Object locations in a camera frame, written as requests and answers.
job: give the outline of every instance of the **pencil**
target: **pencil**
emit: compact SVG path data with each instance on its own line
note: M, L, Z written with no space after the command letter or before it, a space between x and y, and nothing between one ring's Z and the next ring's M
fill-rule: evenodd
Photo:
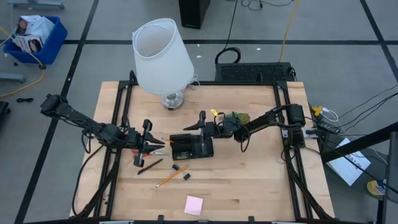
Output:
M166 183L167 181L173 179L173 177L175 177L177 174L181 173L182 171L186 170L188 168L188 165L186 165L185 167L177 170L174 174L170 175L170 177L164 179L160 184L156 185L156 187L161 186L162 184Z
M137 175L142 174L143 172L147 171L148 169L152 168L154 165L162 162L163 159L159 159L158 161L154 162L153 164L147 166L146 168L143 168L142 170L138 171Z

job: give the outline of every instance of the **yellow cable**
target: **yellow cable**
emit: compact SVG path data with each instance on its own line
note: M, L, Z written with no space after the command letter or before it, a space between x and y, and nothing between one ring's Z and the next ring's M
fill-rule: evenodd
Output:
M300 0L296 0L296 4L294 5L293 12L290 15L289 23L287 24L286 31L285 31L284 41L282 42L282 50L280 51L279 62L282 60L282 57L284 56L285 42L286 42L287 34L289 33L290 25L292 24L294 14L296 13L296 9L298 8L299 3L300 3Z
M31 84L28 84L28 85L26 85L26 86L24 86L22 88L19 88L18 90L12 91L12 92L4 94L4 95L0 95L0 98L11 96L11 95L13 95L13 94L15 94L15 93L17 93L19 91L22 91L22 90L24 90L24 89L26 89L26 88L28 88L28 87L30 87L32 85L35 85L36 83L39 83L40 81L42 81L43 77L44 77L44 70L42 70L42 75L40 76L40 78L38 80L36 80L36 81L32 82Z
M12 40L14 40L14 38L12 38L12 36L11 36L7 31L5 31L2 27L0 27L0 30L1 30L3 33L5 33L9 38L11 38ZM18 47L20 47L21 49L23 49L23 47L22 47L21 45L19 45L18 42L15 41L14 43L15 43ZM30 56L32 56L41 66L43 66L43 63L42 63L35 55L33 55L32 53L30 53L30 52L28 52L28 51L27 51L27 53L30 54ZM19 89L15 90L15 91L10 92L10 93L6 93L6 94L3 94L3 95L0 95L0 98L4 98L4 97L7 97L7 96L11 96L11 95L13 95L13 94L15 94L15 93L18 93L19 91L22 91L22 90L24 90L24 89L26 89L26 88L28 88L28 87L30 87L30 86L32 86L32 85L35 85L35 84L39 83L40 81L42 81L43 77L44 77L44 70L42 70L42 75L40 76L40 78L39 78L37 81L34 81L34 82L32 82L31 84L28 84L28 85L26 85L26 86L24 86L24 87L22 87L22 88L19 88Z

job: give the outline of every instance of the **green object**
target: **green object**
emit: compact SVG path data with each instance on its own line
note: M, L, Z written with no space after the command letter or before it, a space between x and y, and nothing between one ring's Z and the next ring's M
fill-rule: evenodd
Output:
M238 113L232 111L232 113L227 115L227 118L236 119L242 124L247 124L248 122L250 122L250 116L247 113Z

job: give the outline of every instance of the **lamp base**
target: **lamp base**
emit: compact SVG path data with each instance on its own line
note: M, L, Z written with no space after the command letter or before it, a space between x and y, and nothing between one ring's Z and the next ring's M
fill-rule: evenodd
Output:
M182 91L162 96L162 104L168 110L179 109L182 106L183 102L184 102L184 95Z

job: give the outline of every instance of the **yellow object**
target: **yellow object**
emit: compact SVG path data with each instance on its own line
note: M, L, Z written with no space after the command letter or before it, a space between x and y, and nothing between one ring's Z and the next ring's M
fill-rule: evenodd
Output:
M284 56L284 50L285 50L285 42L287 38L287 33L289 33L290 25L292 24L294 14L296 13L296 9L298 8L300 3L300 0L296 0L296 4L294 5L293 12L290 15L289 23L287 24L285 35L284 35L284 41L282 42L282 50L280 51L280 56L279 56L279 62L282 60L282 57Z
M216 111L216 110L214 110L214 109L211 109L210 111L211 111L211 112L213 112L214 116L217 116L217 115L218 115L218 113L217 113L217 111Z
M380 191L380 186L376 180L369 181L368 184L366 184L366 188L368 189L370 194L373 194L376 196L385 194L385 191L383 191L383 192Z
M12 36L11 36L7 31L5 31L2 27L0 27L0 30L1 30L3 33L5 33L9 38L11 38L12 40L14 40L14 38L12 38ZM14 43L15 43L18 47L20 47L21 49L23 49L23 47L22 47L21 45L19 45L19 43L17 43L16 41L15 41ZM41 62L35 55L33 55L33 54L30 53L30 52L27 52L27 53L30 54L30 56L32 56L41 66L43 66L42 62ZM11 95L13 95L13 94L15 94L15 93L17 93L17 92L19 92L19 91L22 91L22 90L24 90L24 89L26 89L26 88L28 88L28 87L30 87L30 86L32 86L32 85L35 85L35 84L39 83L40 81L42 81L43 77L44 77L44 70L42 70L42 75L40 76L40 78L39 78L37 81L32 82L31 84L28 84L28 85L26 85L26 86L24 86L24 87L22 87L22 88L19 88L19 89L15 90L15 91L10 92L10 93L6 93L6 94L3 94L3 95L0 95L0 98L4 98L4 97L7 97L7 96L11 96Z
M323 106L313 106L312 111L314 112L315 116L319 116L322 112Z

